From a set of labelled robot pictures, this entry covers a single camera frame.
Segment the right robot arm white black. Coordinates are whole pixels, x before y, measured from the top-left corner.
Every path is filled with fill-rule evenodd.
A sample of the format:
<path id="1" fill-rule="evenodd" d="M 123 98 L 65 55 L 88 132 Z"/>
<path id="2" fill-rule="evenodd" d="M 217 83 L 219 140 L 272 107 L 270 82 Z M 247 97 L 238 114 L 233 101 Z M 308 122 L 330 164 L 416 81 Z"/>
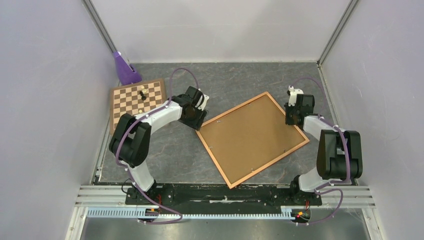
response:
<path id="1" fill-rule="evenodd" d="M 314 112 L 315 97 L 300 90 L 289 92 L 284 104 L 285 123 L 318 140 L 315 167 L 290 183 L 289 199 L 295 204 L 319 198 L 319 190 L 332 184 L 350 184 L 363 174 L 361 135 L 329 123 Z"/>

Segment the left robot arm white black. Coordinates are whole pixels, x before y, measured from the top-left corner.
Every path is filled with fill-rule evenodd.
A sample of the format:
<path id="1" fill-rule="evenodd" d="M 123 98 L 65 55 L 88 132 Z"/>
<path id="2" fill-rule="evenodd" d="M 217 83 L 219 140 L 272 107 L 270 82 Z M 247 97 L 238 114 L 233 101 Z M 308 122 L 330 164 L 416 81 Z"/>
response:
<path id="1" fill-rule="evenodd" d="M 115 156 L 116 163 L 128 172 L 143 203 L 151 204 L 157 198 L 157 191 L 152 187 L 155 180 L 146 163 L 152 134 L 175 121 L 200 130 L 208 114 L 209 99 L 199 88 L 190 86 L 185 93 L 172 96 L 146 113 L 125 113 L 120 117 L 108 149 Z"/>

